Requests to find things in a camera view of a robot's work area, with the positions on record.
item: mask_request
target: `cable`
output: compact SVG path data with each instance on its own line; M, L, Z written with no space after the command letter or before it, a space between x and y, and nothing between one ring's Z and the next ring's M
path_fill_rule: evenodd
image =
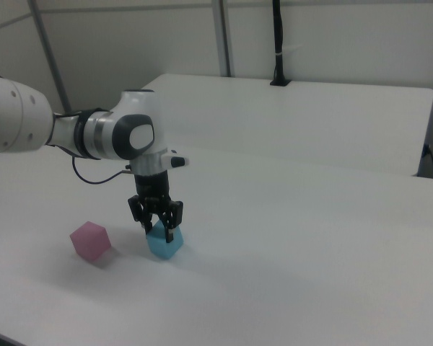
M104 184L105 182L109 182L110 180L114 179L115 177L118 177L122 173L130 173L129 171L120 171L120 172L115 173L112 177L107 178L105 180L102 180L100 182L90 182L89 180L86 180L85 178L83 178L83 176L80 175L80 173L77 171L77 168L75 167L75 156L72 157L72 168L74 169L75 174L80 178L81 181L86 182L87 184L91 184L91 185Z

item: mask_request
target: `table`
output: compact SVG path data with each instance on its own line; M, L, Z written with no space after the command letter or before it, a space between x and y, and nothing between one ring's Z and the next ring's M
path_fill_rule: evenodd
M170 146L183 248L147 249L134 179L0 155L0 333L26 345L433 345L433 180ZM78 160L100 179L115 161ZM107 228L79 258L69 234Z
M415 175L433 90L165 74L170 140L188 146Z

